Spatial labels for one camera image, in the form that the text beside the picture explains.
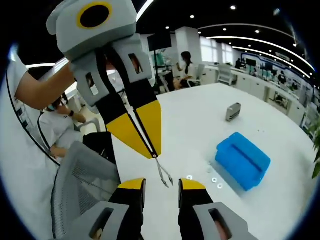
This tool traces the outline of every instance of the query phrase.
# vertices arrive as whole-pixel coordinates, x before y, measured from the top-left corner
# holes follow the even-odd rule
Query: yellow ring
[[[95,26],[95,27],[85,27],[81,24],[81,16],[85,13],[86,10],[88,10],[89,8],[92,8],[94,6],[105,6],[108,10],[109,10],[109,16],[106,18],[106,20],[101,23],[100,25],[98,26]],[[93,1],[93,2],[90,2],[89,4],[85,5],[77,14],[76,16],[76,24],[79,28],[82,28],[82,29],[95,29],[99,26],[101,26],[102,24],[104,24],[106,21],[108,21],[108,19],[110,18],[112,14],[112,6],[110,3],[108,2],[105,2],[105,1]]]

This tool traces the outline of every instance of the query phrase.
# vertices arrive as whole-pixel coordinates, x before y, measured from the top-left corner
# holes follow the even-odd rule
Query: black ceiling
[[[132,0],[137,12],[141,9],[147,0]],[[34,6],[26,4],[26,10],[29,11],[29,17],[25,21],[24,38],[19,43],[19,55],[26,65],[39,63],[55,63],[63,58],[62,53],[57,47],[56,36],[51,36],[46,29],[46,21],[52,10],[61,0],[39,1]],[[255,24],[269,28],[274,28],[292,35],[291,23],[289,18],[282,11],[281,1],[212,1],[197,0],[194,2],[186,0],[154,0],[149,9],[142,15],[138,24],[137,32],[140,34],[153,34],[162,32],[165,27],[170,27],[168,31],[174,32],[181,27],[202,28],[219,24]],[[231,10],[230,6],[235,5],[236,10]],[[299,7],[295,2],[291,2],[292,7]],[[280,8],[280,14],[274,16],[275,9]],[[236,36],[260,39],[280,45],[302,56],[304,54],[304,45],[299,40],[298,47],[294,47],[294,39],[285,34],[279,33],[263,27],[256,26],[218,26],[201,29],[201,35],[204,37],[215,36]],[[311,72],[308,67],[293,55],[271,47],[269,45],[252,42],[247,40],[219,40],[220,42],[232,42],[233,46],[248,48],[268,53],[272,50],[274,53],[284,54],[294,60],[294,65],[301,68],[306,73]],[[41,77],[48,68],[31,69],[31,74],[36,78]]]

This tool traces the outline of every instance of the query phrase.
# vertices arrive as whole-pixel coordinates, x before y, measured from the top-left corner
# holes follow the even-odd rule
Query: face mask
[[[55,111],[56,109],[54,108],[54,106],[52,106],[52,105],[49,105],[48,106],[48,109],[50,109],[50,110],[52,110],[52,111]]]

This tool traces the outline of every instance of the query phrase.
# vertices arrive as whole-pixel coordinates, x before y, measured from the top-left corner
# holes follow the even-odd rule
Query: circular lens
[[[104,5],[96,5],[88,8],[81,15],[80,23],[85,28],[95,28],[103,24],[109,17],[109,9]]]

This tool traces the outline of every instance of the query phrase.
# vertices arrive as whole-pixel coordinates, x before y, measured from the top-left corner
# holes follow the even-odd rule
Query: metal tweezers
[[[161,177],[161,181],[163,182],[163,184],[164,184],[167,188],[169,188],[169,186],[168,186],[167,182],[165,181],[164,176],[163,176],[163,174],[162,174],[162,170],[165,172],[165,174],[167,174],[167,176],[168,176],[168,178],[169,178],[169,180],[170,180],[170,182],[171,182],[171,184],[172,184],[172,186],[173,186],[173,185],[174,185],[174,180],[172,179],[172,177],[170,176],[170,174],[167,172],[167,170],[166,170],[163,166],[161,166],[161,164],[159,163],[159,161],[158,161],[158,159],[157,159],[156,157],[155,157],[155,160],[156,160],[156,164],[157,164],[157,166],[158,166],[159,175],[160,175],[160,177]]]

